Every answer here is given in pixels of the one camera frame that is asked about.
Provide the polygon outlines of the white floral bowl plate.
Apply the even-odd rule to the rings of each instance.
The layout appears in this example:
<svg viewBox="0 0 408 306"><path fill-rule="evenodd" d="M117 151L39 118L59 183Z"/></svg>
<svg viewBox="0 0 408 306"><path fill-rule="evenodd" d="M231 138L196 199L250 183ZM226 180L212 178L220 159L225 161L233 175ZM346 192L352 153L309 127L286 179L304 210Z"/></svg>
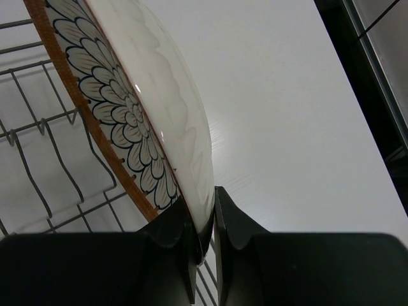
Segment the white floral bowl plate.
<svg viewBox="0 0 408 306"><path fill-rule="evenodd" d="M212 142L196 83L141 1L26 1L72 102L148 221L181 201L205 260L215 202Z"/></svg>

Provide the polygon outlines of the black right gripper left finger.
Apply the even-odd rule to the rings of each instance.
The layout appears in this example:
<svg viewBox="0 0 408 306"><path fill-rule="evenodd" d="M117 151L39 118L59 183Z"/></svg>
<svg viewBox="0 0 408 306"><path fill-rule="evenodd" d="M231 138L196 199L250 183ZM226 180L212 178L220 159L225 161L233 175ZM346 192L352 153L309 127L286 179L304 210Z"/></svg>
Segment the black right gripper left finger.
<svg viewBox="0 0 408 306"><path fill-rule="evenodd" d="M136 232L1 241L2 305L191 305L196 237L183 200Z"/></svg>

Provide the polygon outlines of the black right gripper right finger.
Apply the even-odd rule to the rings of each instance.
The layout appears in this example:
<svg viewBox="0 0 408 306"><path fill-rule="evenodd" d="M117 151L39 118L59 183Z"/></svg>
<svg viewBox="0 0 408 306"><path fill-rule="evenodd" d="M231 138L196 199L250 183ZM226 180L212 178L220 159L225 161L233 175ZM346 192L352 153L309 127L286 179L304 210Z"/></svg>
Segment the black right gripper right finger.
<svg viewBox="0 0 408 306"><path fill-rule="evenodd" d="M406 305L407 248L384 233L276 233L216 188L220 305Z"/></svg>

